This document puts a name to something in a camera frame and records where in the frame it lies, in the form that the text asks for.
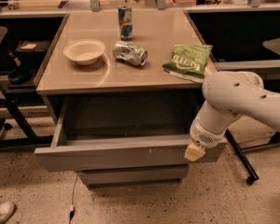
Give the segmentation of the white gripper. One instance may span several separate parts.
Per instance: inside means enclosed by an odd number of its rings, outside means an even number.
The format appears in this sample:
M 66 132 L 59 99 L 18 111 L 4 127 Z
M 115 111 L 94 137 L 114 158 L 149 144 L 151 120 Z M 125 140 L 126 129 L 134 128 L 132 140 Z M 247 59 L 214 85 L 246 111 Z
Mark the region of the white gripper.
M 224 133 L 211 133 L 207 131 L 198 120 L 194 120 L 189 129 L 190 142 L 186 148 L 184 158 L 196 161 L 204 156 L 205 148 L 215 147 L 223 138 Z

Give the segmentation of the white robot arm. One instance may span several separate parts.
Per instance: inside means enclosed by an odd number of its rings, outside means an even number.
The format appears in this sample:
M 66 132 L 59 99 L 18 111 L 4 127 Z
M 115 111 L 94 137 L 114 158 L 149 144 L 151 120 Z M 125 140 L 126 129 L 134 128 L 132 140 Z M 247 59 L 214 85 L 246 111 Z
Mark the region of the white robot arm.
M 204 103 L 190 126 L 185 158 L 196 161 L 215 147 L 242 115 L 280 132 L 280 93 L 263 88 L 253 72 L 216 72 L 202 85 Z

